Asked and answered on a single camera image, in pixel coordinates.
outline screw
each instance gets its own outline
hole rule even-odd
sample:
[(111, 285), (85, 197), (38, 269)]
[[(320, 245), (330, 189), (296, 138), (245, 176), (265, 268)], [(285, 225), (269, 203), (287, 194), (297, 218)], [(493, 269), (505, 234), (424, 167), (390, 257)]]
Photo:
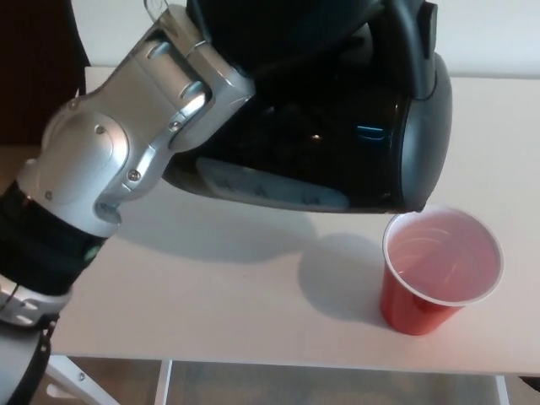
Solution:
[(77, 109), (78, 109), (78, 99), (75, 99), (75, 100), (73, 100), (72, 102), (70, 102), (68, 108), (69, 108), (71, 111), (77, 110)]
[(182, 124), (180, 124), (178, 121), (174, 121), (171, 124), (169, 124), (169, 131), (178, 132), (180, 131), (181, 127), (182, 127)]
[(136, 170), (129, 170), (129, 173), (127, 173), (127, 178), (129, 181), (139, 181), (141, 180), (141, 174)]

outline white table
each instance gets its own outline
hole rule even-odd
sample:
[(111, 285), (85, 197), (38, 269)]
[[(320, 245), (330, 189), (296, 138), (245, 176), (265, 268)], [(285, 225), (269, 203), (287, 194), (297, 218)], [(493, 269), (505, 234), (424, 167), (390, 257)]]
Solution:
[(389, 216), (279, 212), (161, 182), (123, 207), (119, 234), (76, 283), (56, 353), (540, 374), (540, 81), (453, 85), (451, 147), (431, 202), (497, 235), (505, 276), (488, 300), (429, 336), (403, 336), (377, 307)]

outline silver robot arm segment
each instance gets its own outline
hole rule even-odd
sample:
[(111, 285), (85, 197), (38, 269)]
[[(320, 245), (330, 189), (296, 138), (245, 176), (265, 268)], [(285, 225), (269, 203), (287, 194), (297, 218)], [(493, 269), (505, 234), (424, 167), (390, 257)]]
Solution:
[(100, 89), (51, 120), (17, 182), (66, 223), (110, 237), (117, 206), (149, 192), (174, 152), (207, 141), (254, 92), (172, 6)]

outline table leg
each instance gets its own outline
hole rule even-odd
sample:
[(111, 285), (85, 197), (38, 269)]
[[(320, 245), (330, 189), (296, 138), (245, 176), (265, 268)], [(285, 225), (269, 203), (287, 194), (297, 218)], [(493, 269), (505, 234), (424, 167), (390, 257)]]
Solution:
[(87, 405), (120, 405), (66, 356), (51, 356), (46, 373)]
[(508, 391), (506, 390), (506, 381), (503, 375), (497, 375), (495, 377), (495, 386), (497, 387), (497, 394), (499, 395), (499, 405), (510, 405)]
[(170, 372), (172, 371), (172, 360), (163, 360), (159, 369), (158, 389), (155, 393), (154, 405), (166, 405), (169, 394)]

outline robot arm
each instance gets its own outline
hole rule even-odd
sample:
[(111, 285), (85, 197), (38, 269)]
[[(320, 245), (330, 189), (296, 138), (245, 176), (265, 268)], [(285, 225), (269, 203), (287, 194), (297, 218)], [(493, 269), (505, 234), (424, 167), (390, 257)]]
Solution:
[[(451, 122), (450, 82), (434, 53), (435, 43), (429, 42), (435, 41), (433, 5), (422, 0), (345, 0), (340, 8), (333, 0), (315, 3), (192, 0), (187, 9), (170, 6), (103, 86), (71, 100), (51, 119), (40, 157), (27, 162), (0, 197), (0, 403), (29, 401), (45, 371), (50, 337), (73, 283), (120, 226), (118, 208), (150, 192), (167, 170), (167, 180), (175, 176), (175, 167), (168, 169), (175, 156), (190, 161), (200, 154), (195, 167), (205, 178), (197, 184), (206, 182), (213, 190), (208, 180), (213, 176), (216, 184), (226, 185), (225, 192), (215, 189), (210, 197), (310, 211), (423, 207), (444, 162)], [(381, 10), (384, 15), (376, 17)], [(223, 24), (223, 15), (229, 24)], [(284, 34), (274, 26), (280, 15), (289, 24)], [(310, 34), (313, 23), (321, 21), (327, 33)], [(309, 61), (334, 63), (343, 40), (368, 22), (383, 54), (393, 46), (405, 50), (390, 52), (389, 59), (392, 66), (405, 68), (388, 73), (375, 90), (370, 84), (369, 91), (347, 91), (328, 104), (336, 93), (325, 89), (329, 84), (312, 80), (311, 71), (317, 69)], [(299, 91), (289, 91), (302, 81)], [(285, 91), (273, 91), (275, 84)], [(324, 87), (318, 91), (317, 85)], [(341, 89), (343, 84), (337, 80), (335, 86)], [(319, 127), (313, 132), (310, 121), (308, 143), (293, 135), (297, 143), (292, 149), (322, 162), (326, 171), (319, 173), (321, 165), (299, 170), (295, 161), (289, 171), (294, 178), (285, 179), (289, 163), (259, 158), (273, 146), (255, 141), (281, 139), (291, 122), (295, 131), (304, 131), (298, 122), (305, 122), (305, 115), (290, 115), (302, 109), (291, 109), (288, 102), (299, 101), (298, 93), (313, 87), (323, 97), (310, 104), (308, 116)], [(344, 105), (352, 116), (337, 108)], [(259, 122), (269, 127), (251, 134)], [(285, 122), (285, 127), (274, 122)], [(329, 127), (328, 122), (337, 125)], [(355, 132), (347, 133), (348, 127)], [(238, 130), (249, 139), (235, 138)], [(232, 134), (235, 148), (223, 142), (224, 131)], [(393, 149), (396, 144), (402, 145), (399, 151)], [(240, 156), (238, 164), (216, 149)], [(342, 165), (347, 149), (365, 154), (365, 159), (351, 154), (345, 163), (359, 160), (364, 165), (375, 156), (384, 175), (360, 178), (362, 170), (353, 170), (349, 176)], [(244, 159), (248, 155), (251, 167)], [(255, 167), (259, 161), (262, 167)], [(186, 167), (184, 160), (179, 167)], [(395, 185), (388, 180), (394, 172), (401, 176)], [(408, 185), (411, 176), (417, 180), (414, 186)], [(264, 187), (254, 187), (253, 181)], [(204, 193), (186, 182), (180, 187)], [(256, 190), (256, 196), (247, 189)]]

